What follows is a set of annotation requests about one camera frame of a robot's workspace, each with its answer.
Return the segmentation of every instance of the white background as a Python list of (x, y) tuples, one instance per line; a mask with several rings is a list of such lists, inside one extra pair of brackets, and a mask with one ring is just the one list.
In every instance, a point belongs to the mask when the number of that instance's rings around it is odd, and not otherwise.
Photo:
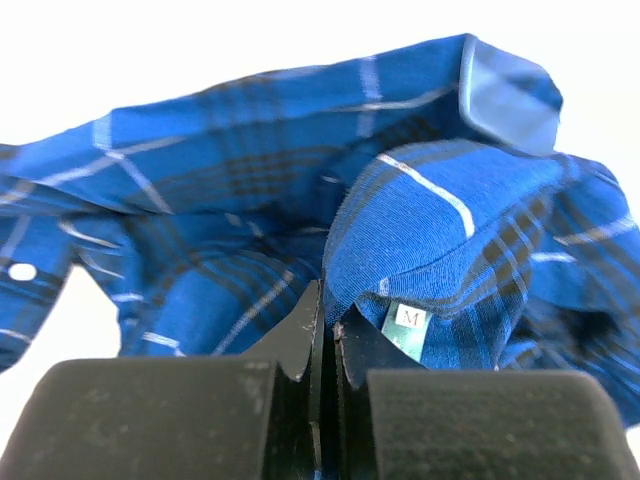
[[(470, 32), (551, 73), (565, 97), (557, 148), (607, 164), (640, 218), (638, 8), (638, 0), (5, 0), (0, 143), (38, 140), (114, 107), (259, 71), (333, 63)], [(28, 354), (0, 375), (0, 453), (48, 368), (116, 354), (115, 318), (115, 307), (75, 270)], [(637, 433), (630, 438), (640, 454)]]

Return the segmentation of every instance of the checkered pattern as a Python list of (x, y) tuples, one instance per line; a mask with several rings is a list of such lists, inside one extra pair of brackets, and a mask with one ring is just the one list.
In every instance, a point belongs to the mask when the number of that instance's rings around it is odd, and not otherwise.
[(582, 369), (640, 422), (640, 234), (605, 168), (553, 151), (561, 104), (461, 35), (1, 146), (0, 368), (73, 263), (122, 355), (241, 352), (322, 276), (330, 323), (400, 299), (434, 313), (426, 366)]

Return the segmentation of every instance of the size tag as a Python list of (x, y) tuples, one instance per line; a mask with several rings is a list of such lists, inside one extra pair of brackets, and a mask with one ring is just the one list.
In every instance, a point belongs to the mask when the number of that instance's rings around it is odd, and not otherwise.
[(406, 355), (420, 361), (432, 313), (393, 302), (382, 325), (382, 334)]

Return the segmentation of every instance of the clothing label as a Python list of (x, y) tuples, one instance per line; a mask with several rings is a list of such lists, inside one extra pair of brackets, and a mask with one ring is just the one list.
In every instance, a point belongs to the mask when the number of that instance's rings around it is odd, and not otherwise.
[(420, 361), (432, 313), (392, 302), (382, 325), (382, 334), (406, 355)]

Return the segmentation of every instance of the button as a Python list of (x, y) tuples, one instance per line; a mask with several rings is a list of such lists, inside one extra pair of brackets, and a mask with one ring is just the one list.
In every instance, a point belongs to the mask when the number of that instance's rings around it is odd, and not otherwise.
[(38, 270), (30, 263), (15, 263), (9, 268), (9, 277), (16, 282), (30, 282), (36, 275)]

